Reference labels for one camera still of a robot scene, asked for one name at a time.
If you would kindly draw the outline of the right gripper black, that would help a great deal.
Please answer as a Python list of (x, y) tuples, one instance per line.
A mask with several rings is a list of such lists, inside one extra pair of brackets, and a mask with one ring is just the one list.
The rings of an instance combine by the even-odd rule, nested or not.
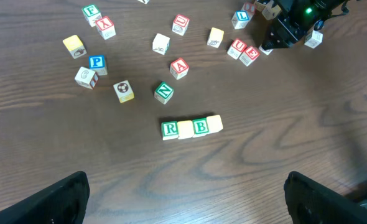
[(311, 17), (279, 15), (267, 28), (261, 47), (264, 50), (290, 48), (313, 26), (314, 20)]

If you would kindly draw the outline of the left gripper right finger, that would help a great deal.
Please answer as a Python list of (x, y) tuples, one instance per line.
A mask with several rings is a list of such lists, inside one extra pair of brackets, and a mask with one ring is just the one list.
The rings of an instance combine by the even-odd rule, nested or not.
[(294, 224), (367, 223), (367, 180), (341, 195), (297, 172), (284, 184), (285, 200)]

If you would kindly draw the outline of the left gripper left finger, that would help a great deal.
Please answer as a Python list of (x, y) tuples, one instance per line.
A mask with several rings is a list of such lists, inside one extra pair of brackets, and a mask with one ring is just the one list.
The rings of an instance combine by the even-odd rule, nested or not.
[(86, 173), (78, 171), (0, 211), (0, 224), (82, 224), (89, 196)]

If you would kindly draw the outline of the green R block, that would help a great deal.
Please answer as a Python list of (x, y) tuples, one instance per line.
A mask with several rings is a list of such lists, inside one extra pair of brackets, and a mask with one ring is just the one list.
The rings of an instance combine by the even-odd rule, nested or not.
[(161, 133), (163, 141), (177, 139), (179, 136), (177, 122), (169, 121), (161, 123)]

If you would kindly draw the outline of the green B block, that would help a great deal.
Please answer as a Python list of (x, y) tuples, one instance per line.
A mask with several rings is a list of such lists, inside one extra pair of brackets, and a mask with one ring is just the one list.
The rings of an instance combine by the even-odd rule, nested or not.
[(207, 134), (209, 134), (210, 130), (206, 118), (195, 119), (192, 122), (193, 122), (194, 138), (206, 136)]

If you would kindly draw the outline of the yellow block O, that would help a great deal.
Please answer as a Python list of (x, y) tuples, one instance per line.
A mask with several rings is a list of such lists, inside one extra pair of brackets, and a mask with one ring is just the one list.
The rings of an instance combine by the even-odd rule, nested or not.
[(178, 139), (187, 139), (194, 136), (193, 122), (191, 120), (179, 121), (177, 123)]

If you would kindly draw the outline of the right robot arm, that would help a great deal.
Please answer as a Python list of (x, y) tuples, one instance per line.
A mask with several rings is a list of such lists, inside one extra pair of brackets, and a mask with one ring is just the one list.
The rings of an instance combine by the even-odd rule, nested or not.
[(332, 11), (340, 6), (341, 16), (349, 13), (348, 0), (276, 0), (282, 11), (269, 25), (261, 44), (264, 50), (290, 48), (310, 29), (323, 28), (326, 20), (334, 18)]

